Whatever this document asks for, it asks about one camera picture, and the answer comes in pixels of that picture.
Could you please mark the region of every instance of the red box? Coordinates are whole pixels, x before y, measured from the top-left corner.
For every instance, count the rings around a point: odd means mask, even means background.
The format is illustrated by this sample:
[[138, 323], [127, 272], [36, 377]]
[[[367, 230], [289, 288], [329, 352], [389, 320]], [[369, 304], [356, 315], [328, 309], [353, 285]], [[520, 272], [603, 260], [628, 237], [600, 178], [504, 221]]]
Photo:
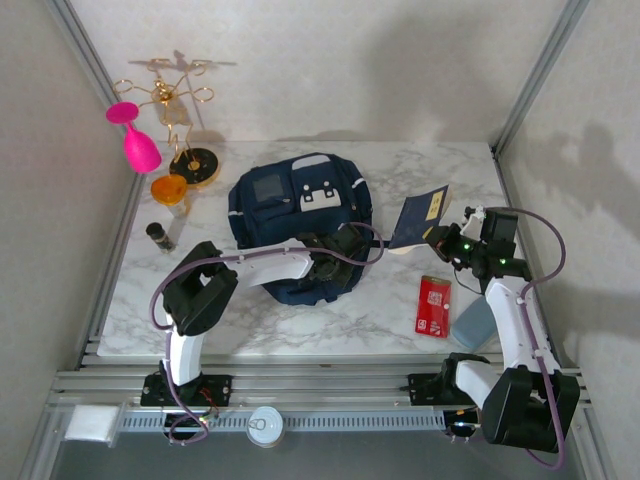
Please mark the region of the red box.
[[449, 301], [451, 282], [423, 276], [420, 282], [416, 333], [437, 338], [449, 335]]

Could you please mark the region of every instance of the book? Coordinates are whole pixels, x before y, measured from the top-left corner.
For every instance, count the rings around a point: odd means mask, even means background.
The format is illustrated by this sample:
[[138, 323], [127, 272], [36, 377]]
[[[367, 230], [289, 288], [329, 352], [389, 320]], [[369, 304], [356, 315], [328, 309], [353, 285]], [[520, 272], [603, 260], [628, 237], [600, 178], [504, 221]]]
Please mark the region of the book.
[[449, 185], [417, 197], [407, 197], [389, 242], [389, 252], [404, 255], [415, 247], [426, 245], [427, 235], [438, 226], [450, 203]]

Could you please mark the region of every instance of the aluminum frame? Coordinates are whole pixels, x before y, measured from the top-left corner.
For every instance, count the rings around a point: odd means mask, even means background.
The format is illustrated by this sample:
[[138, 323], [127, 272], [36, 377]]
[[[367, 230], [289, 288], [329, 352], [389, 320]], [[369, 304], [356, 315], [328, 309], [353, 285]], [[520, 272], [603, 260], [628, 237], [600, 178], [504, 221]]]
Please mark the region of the aluminum frame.
[[[111, 92], [111, 80], [102, 66], [69, 0], [45, 0], [57, 19], [72, 49], [105, 103], [117, 101]], [[508, 146], [555, 59], [584, 11], [588, 0], [569, 0], [536, 63], [516, 105], [498, 138], [493, 152], [496, 159]], [[38, 429], [20, 475], [20, 480], [48, 479], [63, 439], [73, 407], [81, 403], [127, 402], [126, 414], [165, 415], [175, 409], [149, 409], [139, 406], [139, 391], [144, 376], [157, 368], [159, 357], [98, 357], [97, 343], [115, 281], [124, 255], [131, 223], [135, 215], [143, 177], [136, 175], [128, 190], [120, 228], [114, 233], [111, 253], [102, 269], [93, 308], [81, 341], [83, 354], [78, 370], [59, 372], [54, 379]], [[204, 356], [205, 373], [234, 375], [232, 403], [226, 412], [245, 414], [256, 405], [270, 403], [283, 412], [366, 412], [392, 411], [414, 413], [444, 407], [411, 407], [408, 394], [398, 387], [406, 384], [409, 373], [435, 373], [446, 355], [367, 356], [367, 357], [217, 357]], [[489, 355], [501, 364], [500, 355]], [[593, 415], [591, 401], [579, 369], [565, 369], [575, 375], [581, 386], [581, 398], [571, 425], [577, 452], [588, 480], [615, 478]]]

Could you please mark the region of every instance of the orange jar lid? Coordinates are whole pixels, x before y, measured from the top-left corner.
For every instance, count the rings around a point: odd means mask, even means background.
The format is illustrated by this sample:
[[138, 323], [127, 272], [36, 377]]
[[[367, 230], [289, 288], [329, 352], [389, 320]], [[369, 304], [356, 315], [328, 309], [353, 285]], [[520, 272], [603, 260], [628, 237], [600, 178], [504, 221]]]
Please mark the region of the orange jar lid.
[[153, 199], [168, 207], [179, 203], [187, 194], [187, 181], [181, 175], [165, 175], [151, 184]]

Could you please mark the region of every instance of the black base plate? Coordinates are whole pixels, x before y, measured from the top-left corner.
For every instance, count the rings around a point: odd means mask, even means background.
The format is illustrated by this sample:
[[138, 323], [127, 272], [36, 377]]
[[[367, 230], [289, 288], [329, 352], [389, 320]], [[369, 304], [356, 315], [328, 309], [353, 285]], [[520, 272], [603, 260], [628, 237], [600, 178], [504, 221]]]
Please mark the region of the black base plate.
[[[232, 377], [230, 375], [201, 375], [194, 380], [194, 382], [197, 382], [196, 386], [191, 385], [191, 383], [187, 384], [189, 385], [189, 390], [193, 392], [193, 394], [189, 395], [189, 398], [184, 398], [180, 388], [178, 388], [178, 394], [190, 407], [210, 407], [211, 404], [207, 397], [200, 393], [201, 389], [206, 388], [210, 392], [211, 400], [213, 400], [216, 406], [228, 407], [231, 396], [231, 380]], [[176, 406], [176, 402], [171, 396], [171, 391], [169, 387], [167, 387], [160, 372], [148, 375], [147, 378], [145, 378], [142, 396], [140, 397], [140, 406]]]
[[180, 175], [188, 185], [203, 185], [218, 173], [218, 157], [206, 148], [184, 150], [169, 165], [169, 173]]

